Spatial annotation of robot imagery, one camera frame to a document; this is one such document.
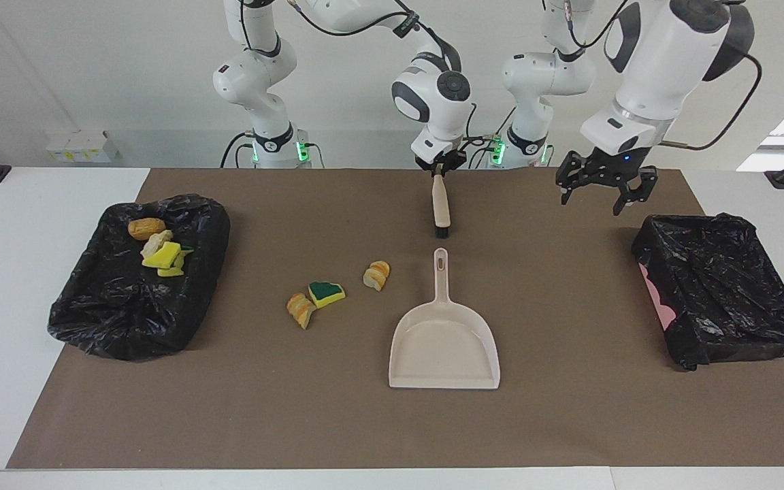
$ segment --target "dustpan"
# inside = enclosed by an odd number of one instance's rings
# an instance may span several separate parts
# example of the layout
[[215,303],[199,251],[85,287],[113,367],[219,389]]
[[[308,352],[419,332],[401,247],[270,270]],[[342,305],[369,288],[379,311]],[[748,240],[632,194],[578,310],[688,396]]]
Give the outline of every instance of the dustpan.
[[435,300],[401,319],[392,338],[389,386],[495,390],[501,383],[495,338],[486,320],[449,299],[449,260],[435,251]]

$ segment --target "bin lined with black bag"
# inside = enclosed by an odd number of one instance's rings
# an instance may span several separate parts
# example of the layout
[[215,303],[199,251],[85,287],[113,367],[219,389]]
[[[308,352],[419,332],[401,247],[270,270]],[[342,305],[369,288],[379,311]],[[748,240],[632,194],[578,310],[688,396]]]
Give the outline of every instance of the bin lined with black bag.
[[784,357],[784,284],[752,223],[730,214],[650,216],[632,252],[657,292],[678,365]]
[[[141,265],[144,243],[130,221],[159,218],[194,248],[186,275],[159,277]],[[56,303],[47,331],[85,353],[137,361],[178,353],[198,331],[226,259],[230,222],[217,201],[179,195],[106,209]]]

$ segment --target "white wall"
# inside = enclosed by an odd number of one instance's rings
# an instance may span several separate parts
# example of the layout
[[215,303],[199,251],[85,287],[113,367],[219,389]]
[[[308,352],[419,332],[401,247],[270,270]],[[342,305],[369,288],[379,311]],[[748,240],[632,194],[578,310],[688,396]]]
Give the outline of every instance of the white wall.
[[[475,133],[494,130],[512,106],[500,78],[504,60],[525,50],[548,50],[538,31],[540,2],[409,3],[463,55],[480,104]],[[618,4],[598,3],[591,32]],[[650,164],[737,168],[784,118],[784,2],[749,7],[758,26],[753,53],[766,69],[762,89],[721,145],[701,153],[659,148]],[[323,145],[327,163],[410,167],[408,142],[418,128],[395,111],[389,85],[414,53],[383,29],[332,38],[311,30],[285,2],[274,8],[281,36],[299,55],[299,69],[274,92],[286,99],[293,120]],[[0,0],[0,26],[3,163],[52,165],[44,152],[46,133],[68,129],[71,118],[83,129],[111,131],[124,153],[121,165],[212,167],[231,134],[249,126],[244,112],[220,99],[211,85],[214,69],[239,49],[228,36],[221,0]],[[20,61],[22,55],[28,64]],[[557,160],[567,149],[590,149],[578,127],[619,86],[600,50],[591,56],[600,66],[592,92],[556,99],[551,139]],[[704,84],[669,137],[709,140],[752,79],[753,68],[744,63]],[[57,100],[65,112],[56,108]]]

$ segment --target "dustpan handle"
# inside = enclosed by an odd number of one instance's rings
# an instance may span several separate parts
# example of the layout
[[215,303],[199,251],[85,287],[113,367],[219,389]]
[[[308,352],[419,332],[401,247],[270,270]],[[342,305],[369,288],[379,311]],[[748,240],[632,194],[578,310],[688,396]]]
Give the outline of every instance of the dustpan handle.
[[450,303],[449,300],[449,254],[445,248],[435,250],[435,301]]

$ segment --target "brown table surface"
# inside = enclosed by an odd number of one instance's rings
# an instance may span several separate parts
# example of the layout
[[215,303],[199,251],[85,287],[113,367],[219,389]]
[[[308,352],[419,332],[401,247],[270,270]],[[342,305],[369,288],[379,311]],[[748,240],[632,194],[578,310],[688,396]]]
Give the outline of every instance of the brown table surface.
[[[630,252],[648,214],[701,214],[684,177],[610,213],[588,187],[562,207],[551,169],[447,178],[434,238],[420,171],[153,170],[138,201],[200,193],[227,207],[227,263],[183,353],[146,363],[65,347],[9,468],[784,466],[784,360],[676,369]],[[497,342],[497,391],[388,388],[396,323],[451,295]],[[382,293],[361,285],[392,265]],[[287,316],[314,280],[348,299]]]

